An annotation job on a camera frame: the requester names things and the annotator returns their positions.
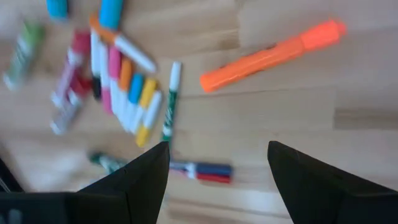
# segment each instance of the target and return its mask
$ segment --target orange highlighter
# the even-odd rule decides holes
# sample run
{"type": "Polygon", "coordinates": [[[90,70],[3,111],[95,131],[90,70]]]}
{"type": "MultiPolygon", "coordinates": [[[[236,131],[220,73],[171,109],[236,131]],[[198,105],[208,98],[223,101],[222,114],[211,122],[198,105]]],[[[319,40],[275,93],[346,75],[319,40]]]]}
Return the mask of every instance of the orange highlighter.
{"type": "Polygon", "coordinates": [[[250,74],[297,58],[305,52],[337,44],[345,32],[345,25],[340,21],[330,20],[321,23],[299,36],[205,73],[200,77],[200,83],[205,92],[215,91],[250,74]]]}

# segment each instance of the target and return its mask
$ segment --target green white marker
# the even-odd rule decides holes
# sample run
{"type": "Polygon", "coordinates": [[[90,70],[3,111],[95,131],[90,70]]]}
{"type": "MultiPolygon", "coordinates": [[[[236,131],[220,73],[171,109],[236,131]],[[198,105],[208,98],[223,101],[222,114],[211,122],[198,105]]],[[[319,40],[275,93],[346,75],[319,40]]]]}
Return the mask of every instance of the green white marker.
{"type": "Polygon", "coordinates": [[[180,76],[181,76],[181,62],[174,62],[170,74],[169,98],[167,100],[168,106],[167,106],[166,117],[162,131],[163,141],[170,141],[173,136],[173,118],[175,111],[175,103],[177,102],[178,87],[180,85],[180,76]]]}
{"type": "Polygon", "coordinates": [[[30,63],[43,38],[43,25],[32,22],[24,23],[14,49],[10,68],[4,73],[4,82],[9,89],[18,89],[25,82],[30,63]]]}

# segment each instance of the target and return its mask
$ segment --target blue marker cap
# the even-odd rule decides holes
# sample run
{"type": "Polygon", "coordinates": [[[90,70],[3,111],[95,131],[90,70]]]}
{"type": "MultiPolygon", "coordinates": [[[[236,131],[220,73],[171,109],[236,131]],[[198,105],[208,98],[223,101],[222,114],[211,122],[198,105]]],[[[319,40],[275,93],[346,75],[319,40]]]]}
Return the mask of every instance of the blue marker cap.
{"type": "Polygon", "coordinates": [[[129,101],[135,105],[138,104],[139,98],[141,97],[142,86],[144,85],[143,74],[137,72],[134,74],[129,90],[129,101]]]}
{"type": "Polygon", "coordinates": [[[47,0],[47,10],[52,19],[68,19],[68,0],[47,0]]]}
{"type": "Polygon", "coordinates": [[[117,30],[123,9],[123,0],[102,0],[99,12],[99,23],[101,26],[117,30]]]}

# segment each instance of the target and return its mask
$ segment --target marker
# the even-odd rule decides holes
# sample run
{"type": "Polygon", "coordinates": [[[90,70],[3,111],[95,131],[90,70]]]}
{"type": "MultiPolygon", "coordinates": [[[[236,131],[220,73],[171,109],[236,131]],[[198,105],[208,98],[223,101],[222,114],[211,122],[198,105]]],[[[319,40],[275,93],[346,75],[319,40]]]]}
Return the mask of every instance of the marker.
{"type": "Polygon", "coordinates": [[[68,90],[69,101],[60,109],[50,125],[55,134],[61,135],[67,131],[90,90],[91,80],[84,79],[83,77],[74,78],[68,90]]]}
{"type": "Polygon", "coordinates": [[[10,90],[17,90],[27,80],[30,63],[44,38],[44,26],[25,21],[19,34],[9,69],[4,73],[4,82],[10,90]]]}
{"type": "Polygon", "coordinates": [[[127,57],[122,59],[122,68],[119,79],[119,100],[118,100],[118,118],[123,128],[127,130],[127,125],[124,123],[125,112],[128,104],[127,94],[129,93],[129,87],[132,77],[132,63],[127,57]]]}
{"type": "Polygon", "coordinates": [[[91,29],[91,73],[93,74],[94,99],[101,99],[100,37],[91,29]]]}
{"type": "Polygon", "coordinates": [[[150,105],[145,114],[144,121],[142,122],[142,125],[137,134],[136,143],[138,147],[145,146],[149,133],[151,129],[154,127],[157,113],[159,112],[161,104],[162,104],[162,92],[157,90],[152,96],[150,105]]]}
{"type": "Polygon", "coordinates": [[[117,47],[125,56],[136,62],[139,66],[146,69],[148,72],[156,72],[155,63],[138,47],[132,44],[130,41],[116,31],[103,28],[98,22],[97,14],[93,14],[90,17],[90,26],[98,35],[107,41],[109,44],[113,44],[117,47]]]}
{"type": "Polygon", "coordinates": [[[110,75],[110,89],[111,89],[111,105],[112,113],[117,114],[118,100],[119,100],[119,77],[121,68],[122,55],[119,50],[112,46],[109,48],[109,75],[110,75]]]}
{"type": "Polygon", "coordinates": [[[109,50],[108,47],[100,42],[99,43],[99,61],[100,61],[100,69],[101,69],[101,97],[103,108],[107,114],[112,114],[112,106],[111,106],[111,90],[110,86],[110,77],[109,77],[109,50]]]}
{"type": "Polygon", "coordinates": [[[186,177],[195,180],[205,180],[230,184],[233,168],[225,164],[210,164],[204,162],[170,162],[170,169],[183,171],[186,177]]]}
{"type": "Polygon", "coordinates": [[[302,56],[306,52],[337,44],[345,34],[345,25],[333,20],[319,24],[310,30],[266,50],[240,58],[217,70],[203,74],[200,83],[205,92],[215,91],[246,76],[282,64],[302,56]]]}
{"type": "Polygon", "coordinates": [[[144,76],[141,73],[135,73],[132,77],[129,96],[128,96],[128,103],[126,107],[126,112],[124,113],[123,123],[127,130],[130,131],[132,127],[132,121],[135,117],[139,98],[141,97],[142,86],[144,85],[144,76]]]}
{"type": "Polygon", "coordinates": [[[117,30],[123,9],[123,0],[102,0],[99,23],[102,27],[117,30]]]}
{"type": "Polygon", "coordinates": [[[47,10],[52,19],[65,21],[68,19],[68,0],[47,0],[47,10]]]}
{"type": "Polygon", "coordinates": [[[108,174],[117,171],[128,163],[128,161],[125,161],[124,159],[117,159],[103,152],[94,152],[89,155],[88,159],[91,163],[103,166],[108,174]]]}
{"type": "Polygon", "coordinates": [[[141,98],[139,100],[139,106],[132,120],[130,131],[133,134],[137,134],[138,128],[141,125],[141,119],[144,116],[147,107],[149,106],[152,95],[155,92],[156,80],[153,78],[147,78],[145,81],[144,89],[141,93],[141,98]]]}
{"type": "Polygon", "coordinates": [[[68,49],[67,59],[61,77],[58,81],[57,89],[52,93],[52,101],[55,106],[60,108],[67,99],[67,91],[76,73],[81,73],[85,55],[90,51],[90,33],[85,31],[75,31],[73,42],[68,49]]]}
{"type": "Polygon", "coordinates": [[[162,131],[163,141],[170,141],[173,135],[173,118],[174,118],[175,104],[177,102],[178,87],[180,85],[180,76],[181,76],[181,62],[174,62],[170,74],[169,98],[167,99],[168,106],[167,106],[167,111],[162,131]]]}

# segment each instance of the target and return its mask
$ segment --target black object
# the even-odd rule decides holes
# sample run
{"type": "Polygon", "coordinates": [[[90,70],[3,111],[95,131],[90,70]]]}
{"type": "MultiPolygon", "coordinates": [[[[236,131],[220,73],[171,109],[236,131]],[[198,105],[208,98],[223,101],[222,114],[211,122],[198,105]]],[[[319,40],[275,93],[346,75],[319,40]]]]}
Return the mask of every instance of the black object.
{"type": "Polygon", "coordinates": [[[156,223],[169,162],[169,144],[161,142],[76,193],[2,193],[0,223],[156,223]]]}
{"type": "Polygon", "coordinates": [[[268,145],[274,180],[295,224],[398,223],[398,193],[298,152],[268,145]]]}
{"type": "Polygon", "coordinates": [[[101,101],[101,79],[100,77],[93,77],[93,94],[94,99],[101,101]]]}
{"type": "Polygon", "coordinates": [[[7,165],[0,159],[0,192],[23,192],[24,189],[12,175],[7,165]]]}

